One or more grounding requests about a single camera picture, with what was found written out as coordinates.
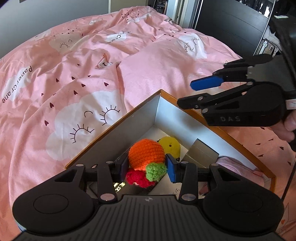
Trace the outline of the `person's right hand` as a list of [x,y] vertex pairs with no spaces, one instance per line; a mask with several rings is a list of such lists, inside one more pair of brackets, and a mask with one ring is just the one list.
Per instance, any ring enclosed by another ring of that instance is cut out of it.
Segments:
[[296,129],[296,112],[293,110],[285,121],[280,121],[270,127],[271,130],[283,141],[290,143],[295,139],[293,131]]

